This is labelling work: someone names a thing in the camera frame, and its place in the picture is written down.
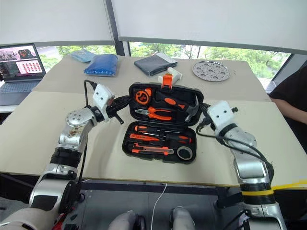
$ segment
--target window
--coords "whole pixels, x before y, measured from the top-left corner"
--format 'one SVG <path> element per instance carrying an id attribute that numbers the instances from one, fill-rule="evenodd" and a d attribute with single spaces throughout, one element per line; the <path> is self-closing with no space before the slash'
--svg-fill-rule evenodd
<path id="1" fill-rule="evenodd" d="M 75 50 L 86 49 L 95 54 L 115 54 L 114 46 L 43 46 L 37 47 L 46 72 L 57 64 L 63 56 Z"/>
<path id="2" fill-rule="evenodd" d="M 172 58 L 247 61 L 264 88 L 291 54 L 254 49 L 130 42 L 131 56 L 164 52 Z"/>

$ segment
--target laptop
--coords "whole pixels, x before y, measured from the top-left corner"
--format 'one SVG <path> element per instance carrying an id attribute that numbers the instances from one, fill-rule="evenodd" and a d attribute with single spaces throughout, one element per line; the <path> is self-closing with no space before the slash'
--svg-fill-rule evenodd
<path id="1" fill-rule="evenodd" d="M 45 74 L 33 43 L 0 46 L 0 105 L 19 105 Z"/>

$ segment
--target tool case lid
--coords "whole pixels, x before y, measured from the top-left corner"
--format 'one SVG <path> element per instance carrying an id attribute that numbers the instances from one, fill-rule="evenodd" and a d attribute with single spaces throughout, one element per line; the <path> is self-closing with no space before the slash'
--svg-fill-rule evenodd
<path id="1" fill-rule="evenodd" d="M 135 99 L 136 92 L 145 89 L 151 89 L 151 99 L 148 104 L 140 104 Z M 191 89 L 185 86 L 180 85 L 173 85 L 172 88 L 168 87 L 161 87 L 161 83 L 141 83 L 136 82 L 129 87 L 129 96 L 132 98 L 131 102 L 129 103 L 130 114 L 133 118 L 148 122 L 148 123 L 160 123 L 161 125 L 169 125 L 169 126 L 193 126 L 195 125 L 201 116 L 201 108 L 198 106 L 198 110 L 194 116 L 191 117 L 189 122 L 185 122 L 185 118 L 188 116 L 188 113 L 176 108 L 174 105 L 170 105 L 166 103 L 164 100 L 157 100 L 156 93 L 161 92 L 164 95 L 169 96 L 170 98 L 179 99 L 184 101 L 190 105 L 196 105 L 196 97 L 198 100 L 198 104 L 201 105 L 204 99 L 202 92 L 198 89 Z M 172 120 L 159 120 L 156 118 L 150 118 L 146 115 L 139 114 L 135 112 L 138 109 L 148 109 L 149 107 L 153 107 L 155 109 L 166 109 L 171 110 L 171 116 L 173 117 Z"/>

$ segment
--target white roller shade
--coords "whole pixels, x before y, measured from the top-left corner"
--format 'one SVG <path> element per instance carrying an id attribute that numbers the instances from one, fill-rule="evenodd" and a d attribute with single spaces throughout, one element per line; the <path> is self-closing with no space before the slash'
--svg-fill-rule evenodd
<path id="1" fill-rule="evenodd" d="M 114 43 L 104 0 L 0 0 L 0 29 L 0 44 Z"/>
<path id="2" fill-rule="evenodd" d="M 112 4 L 122 41 L 307 51 L 306 0 L 112 0 Z"/>

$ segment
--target yellow tape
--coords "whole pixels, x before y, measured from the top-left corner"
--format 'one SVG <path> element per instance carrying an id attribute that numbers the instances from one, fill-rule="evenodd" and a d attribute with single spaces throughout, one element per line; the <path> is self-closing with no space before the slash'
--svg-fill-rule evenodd
<path id="1" fill-rule="evenodd" d="M 284 184 L 284 185 L 273 186 L 272 189 L 265 190 L 265 191 L 252 191 L 252 192 L 242 191 L 242 195 L 244 195 L 244 196 L 266 196 L 266 195 L 274 194 L 274 190 L 291 188 L 291 187 L 298 186 L 298 185 L 301 185 L 301 184 L 307 184 L 307 180 L 301 180 L 301 181 L 299 181 L 297 183 L 293 183 L 293 184 Z"/>

